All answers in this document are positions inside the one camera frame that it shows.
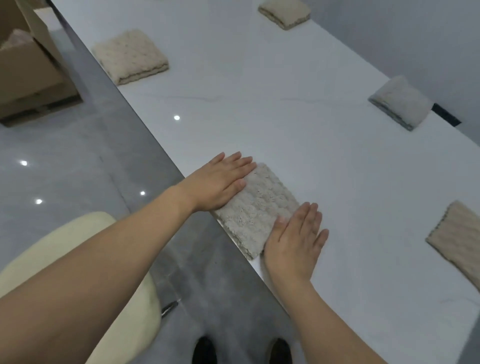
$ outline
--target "foot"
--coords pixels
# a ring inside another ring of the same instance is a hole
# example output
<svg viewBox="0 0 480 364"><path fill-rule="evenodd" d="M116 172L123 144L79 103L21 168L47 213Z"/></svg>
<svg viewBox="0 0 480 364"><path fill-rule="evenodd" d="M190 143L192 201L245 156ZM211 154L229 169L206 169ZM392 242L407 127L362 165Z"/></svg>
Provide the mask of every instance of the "foot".
<svg viewBox="0 0 480 364"><path fill-rule="evenodd" d="M213 342L202 336L193 351L192 364L216 364L216 352Z"/></svg>
<svg viewBox="0 0 480 364"><path fill-rule="evenodd" d="M292 364L290 346L283 339L274 339L270 344L268 364Z"/></svg>

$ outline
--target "left hand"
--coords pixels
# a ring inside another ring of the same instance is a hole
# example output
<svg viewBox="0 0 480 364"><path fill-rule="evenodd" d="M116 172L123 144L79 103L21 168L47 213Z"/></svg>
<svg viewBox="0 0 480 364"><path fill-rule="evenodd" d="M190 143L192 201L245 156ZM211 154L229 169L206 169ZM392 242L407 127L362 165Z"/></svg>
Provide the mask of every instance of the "left hand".
<svg viewBox="0 0 480 364"><path fill-rule="evenodd" d="M191 201L194 211L216 210L243 190L243 177L256 167L252 157L242 158L237 152L225 158L222 152L177 186Z"/></svg>

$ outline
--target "gray floor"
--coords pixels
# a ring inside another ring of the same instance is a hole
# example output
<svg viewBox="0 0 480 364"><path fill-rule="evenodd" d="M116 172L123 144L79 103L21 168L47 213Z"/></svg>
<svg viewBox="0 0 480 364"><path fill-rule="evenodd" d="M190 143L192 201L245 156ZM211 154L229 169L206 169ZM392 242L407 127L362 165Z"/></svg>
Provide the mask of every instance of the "gray floor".
<svg viewBox="0 0 480 364"><path fill-rule="evenodd" d="M182 179L76 35L67 32L72 43L64 31L53 35L84 103L0 126L0 269L74 218L92 211L122 218ZM189 363L205 333L216 342L219 363L264 363L272 338L293 340L285 311L208 213L187 221L151 273L162 303L181 303L135 363Z"/></svg>

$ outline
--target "beige towel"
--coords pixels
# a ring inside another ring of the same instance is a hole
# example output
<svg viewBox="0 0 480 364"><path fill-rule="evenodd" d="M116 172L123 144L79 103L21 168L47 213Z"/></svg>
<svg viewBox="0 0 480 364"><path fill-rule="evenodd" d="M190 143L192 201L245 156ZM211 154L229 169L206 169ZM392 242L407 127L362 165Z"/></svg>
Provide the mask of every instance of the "beige towel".
<svg viewBox="0 0 480 364"><path fill-rule="evenodd" d="M246 187L214 212L247 259L264 249L278 215L289 219L299 203L264 163L245 177Z"/></svg>
<svg viewBox="0 0 480 364"><path fill-rule="evenodd" d="M92 52L116 85L127 84L168 69L168 59L138 29L95 44Z"/></svg>
<svg viewBox="0 0 480 364"><path fill-rule="evenodd" d="M260 5L258 11L283 30L289 30L310 18L310 8L300 0L269 0Z"/></svg>
<svg viewBox="0 0 480 364"><path fill-rule="evenodd" d="M480 291L480 218L473 211L459 201L451 203L427 243Z"/></svg>

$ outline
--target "white table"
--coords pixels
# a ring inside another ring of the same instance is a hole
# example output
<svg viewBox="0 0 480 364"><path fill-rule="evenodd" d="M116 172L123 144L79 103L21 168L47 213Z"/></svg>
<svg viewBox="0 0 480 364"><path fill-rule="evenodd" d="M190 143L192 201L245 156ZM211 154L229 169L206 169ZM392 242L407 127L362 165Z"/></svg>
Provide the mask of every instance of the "white table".
<svg viewBox="0 0 480 364"><path fill-rule="evenodd" d="M455 362L480 295L425 237L455 199L480 213L479 147L433 113L406 131L367 101L385 75L312 21L281 30L257 1L54 4L88 48L139 28L168 56L119 90L184 175L241 150L320 204L331 233L314 286L382 357Z"/></svg>

